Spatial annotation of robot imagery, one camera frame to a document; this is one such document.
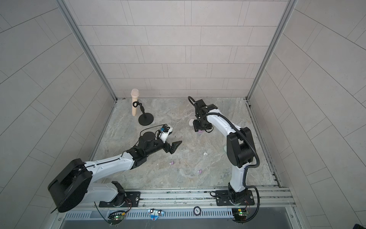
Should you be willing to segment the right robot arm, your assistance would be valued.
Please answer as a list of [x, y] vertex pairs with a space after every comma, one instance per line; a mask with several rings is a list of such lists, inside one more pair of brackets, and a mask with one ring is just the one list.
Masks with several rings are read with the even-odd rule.
[[234, 205], [243, 202], [254, 204], [250, 200], [250, 189], [255, 186], [246, 184], [249, 168], [258, 168], [260, 159], [254, 146], [252, 132], [249, 128], [241, 128], [225, 117], [217, 106], [206, 105], [205, 102], [188, 97], [195, 109], [193, 127], [196, 132], [211, 132], [217, 129], [226, 137], [226, 154], [232, 164], [232, 177], [228, 185], [228, 198]]

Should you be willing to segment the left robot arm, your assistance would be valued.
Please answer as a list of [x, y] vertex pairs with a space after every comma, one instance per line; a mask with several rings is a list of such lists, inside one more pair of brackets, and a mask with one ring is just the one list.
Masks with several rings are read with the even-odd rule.
[[147, 161], [147, 158], [160, 150], [173, 154], [182, 141], [169, 144], [168, 132], [159, 138], [155, 133], [143, 134], [136, 146], [120, 155], [99, 161], [83, 162], [80, 158], [72, 160], [48, 185], [48, 191], [60, 212], [68, 212], [81, 203], [104, 202], [107, 206], [120, 207], [127, 203], [127, 194], [122, 185], [113, 181], [97, 184], [96, 181], [109, 175], [132, 170]]

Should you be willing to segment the black microphone stand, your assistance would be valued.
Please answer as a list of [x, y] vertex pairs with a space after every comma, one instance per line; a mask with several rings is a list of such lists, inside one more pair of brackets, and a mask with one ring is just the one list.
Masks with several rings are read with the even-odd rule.
[[142, 125], [142, 126], [150, 125], [154, 120], [153, 115], [151, 113], [146, 113], [145, 109], [144, 109], [144, 106], [139, 101], [138, 101], [137, 105], [140, 107], [140, 110], [142, 112], [142, 114], [139, 116], [139, 119], [138, 119], [139, 124]]

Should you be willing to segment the blue white clip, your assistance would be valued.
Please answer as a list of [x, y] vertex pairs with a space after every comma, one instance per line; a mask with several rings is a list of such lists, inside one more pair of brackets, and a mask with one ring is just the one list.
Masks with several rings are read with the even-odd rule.
[[150, 209], [148, 210], [148, 214], [151, 220], [156, 221], [159, 217], [164, 216], [165, 212], [162, 210]]

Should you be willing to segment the black round disc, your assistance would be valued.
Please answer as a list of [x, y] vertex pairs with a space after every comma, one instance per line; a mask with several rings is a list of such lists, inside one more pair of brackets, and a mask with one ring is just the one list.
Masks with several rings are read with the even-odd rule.
[[200, 216], [201, 213], [202, 213], [202, 210], [201, 210], [201, 208], [199, 206], [196, 206], [196, 207], [193, 208], [193, 214], [195, 216]]

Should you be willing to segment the left green circuit board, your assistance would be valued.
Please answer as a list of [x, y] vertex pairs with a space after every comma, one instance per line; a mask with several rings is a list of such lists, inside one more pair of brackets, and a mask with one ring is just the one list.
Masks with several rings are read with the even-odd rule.
[[108, 220], [110, 220], [112, 222], [112, 224], [119, 224], [120, 222], [122, 222], [124, 220], [125, 216], [126, 216], [126, 211], [119, 210], [119, 211], [110, 213], [108, 216]]

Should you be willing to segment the green circuit board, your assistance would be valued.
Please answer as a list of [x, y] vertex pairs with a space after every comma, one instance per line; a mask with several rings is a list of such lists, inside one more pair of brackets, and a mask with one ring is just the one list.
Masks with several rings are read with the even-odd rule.
[[119, 211], [110, 213], [108, 216], [108, 220], [110, 220], [112, 222], [112, 224], [119, 224], [120, 222], [122, 222], [124, 220], [125, 216], [126, 216], [126, 211], [119, 210]]
[[232, 209], [233, 221], [235, 222], [243, 222], [246, 221], [248, 216], [247, 209]]

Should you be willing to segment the right green circuit board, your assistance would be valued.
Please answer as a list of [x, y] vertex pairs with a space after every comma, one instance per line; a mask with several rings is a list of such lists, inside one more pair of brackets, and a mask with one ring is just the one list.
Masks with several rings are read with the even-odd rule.
[[246, 221], [248, 216], [247, 209], [232, 209], [233, 221], [235, 222], [243, 222]]

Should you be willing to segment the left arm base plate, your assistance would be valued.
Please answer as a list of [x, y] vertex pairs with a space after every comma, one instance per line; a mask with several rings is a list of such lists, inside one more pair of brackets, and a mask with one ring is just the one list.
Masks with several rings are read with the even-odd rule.
[[110, 202], [100, 201], [100, 208], [131, 208], [137, 207], [140, 201], [140, 192], [132, 191], [124, 194], [118, 194]]

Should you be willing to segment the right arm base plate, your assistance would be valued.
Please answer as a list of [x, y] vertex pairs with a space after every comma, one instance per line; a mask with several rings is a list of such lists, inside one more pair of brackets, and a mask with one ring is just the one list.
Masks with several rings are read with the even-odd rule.
[[253, 206], [255, 205], [252, 191], [243, 190], [239, 193], [230, 190], [215, 191], [217, 206]]

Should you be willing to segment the aluminium frame rail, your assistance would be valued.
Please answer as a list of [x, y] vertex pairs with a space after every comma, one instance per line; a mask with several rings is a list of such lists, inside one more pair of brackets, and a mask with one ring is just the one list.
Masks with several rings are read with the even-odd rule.
[[193, 209], [199, 206], [207, 208], [247, 208], [255, 211], [256, 207], [293, 207], [296, 205], [294, 197], [288, 188], [278, 186], [262, 186], [257, 189], [250, 189], [254, 196], [253, 206], [217, 206], [215, 191], [227, 190], [219, 188], [202, 189], [130, 189], [126, 192], [140, 192], [140, 201], [137, 207], [131, 208], [100, 208], [100, 202], [81, 203], [73, 209], [99, 208], [101, 210], [164, 210], [164, 209]]

